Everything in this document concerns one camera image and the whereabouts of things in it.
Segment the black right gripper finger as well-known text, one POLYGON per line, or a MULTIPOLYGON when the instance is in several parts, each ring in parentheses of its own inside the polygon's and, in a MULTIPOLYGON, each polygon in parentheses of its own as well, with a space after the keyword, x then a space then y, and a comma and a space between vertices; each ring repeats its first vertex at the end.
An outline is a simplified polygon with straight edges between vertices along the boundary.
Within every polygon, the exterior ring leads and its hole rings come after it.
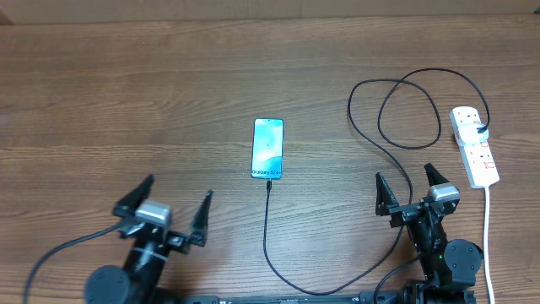
POLYGON ((425 164, 424 169, 431 187, 449 183, 449 181, 442 176, 431 163, 425 164))
POLYGON ((375 201, 375 214, 379 216, 390 215, 390 209, 399 206, 393 191, 390 189, 386 179, 379 172, 375 175, 376 179, 376 201, 375 201))

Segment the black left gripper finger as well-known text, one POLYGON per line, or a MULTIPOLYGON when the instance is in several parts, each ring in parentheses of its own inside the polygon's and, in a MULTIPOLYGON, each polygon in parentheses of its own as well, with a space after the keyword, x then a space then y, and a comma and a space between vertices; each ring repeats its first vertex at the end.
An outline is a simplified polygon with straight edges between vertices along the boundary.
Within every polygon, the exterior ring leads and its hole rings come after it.
POLYGON ((208 216, 212 203, 212 196, 213 191, 208 190, 190 225, 192 232, 190 237, 191 244, 199 247, 204 247, 208 239, 208 216))
POLYGON ((120 218, 134 216, 137 208, 149 197, 153 183, 154 175, 149 174, 131 192, 116 202, 112 214, 120 218))

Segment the Galaxy smartphone with teal screen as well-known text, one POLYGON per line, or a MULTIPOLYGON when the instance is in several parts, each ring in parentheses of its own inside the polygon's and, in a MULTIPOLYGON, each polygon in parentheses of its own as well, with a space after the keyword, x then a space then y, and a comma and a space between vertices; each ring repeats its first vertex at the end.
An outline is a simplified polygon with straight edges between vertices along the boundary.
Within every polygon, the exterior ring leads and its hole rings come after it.
POLYGON ((283 175, 284 120, 257 118, 254 121, 251 176, 280 179, 283 175))

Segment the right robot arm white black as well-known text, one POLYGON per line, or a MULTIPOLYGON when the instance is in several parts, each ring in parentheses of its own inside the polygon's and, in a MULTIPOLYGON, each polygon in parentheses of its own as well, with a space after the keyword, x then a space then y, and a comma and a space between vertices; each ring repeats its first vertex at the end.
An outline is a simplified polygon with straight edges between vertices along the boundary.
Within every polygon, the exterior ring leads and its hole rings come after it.
POLYGON ((424 169, 429 190, 415 204, 401 205, 382 174, 375 175, 375 213, 389 216, 392 228, 405 227, 417 255, 381 279, 373 293, 374 303, 446 304, 476 301, 471 288, 476 284, 483 250, 464 239, 448 240, 442 225, 444 217, 456 211, 460 191, 430 163, 424 169), (390 297, 379 294, 388 279, 416 262, 423 270, 423 280, 409 280, 390 297))

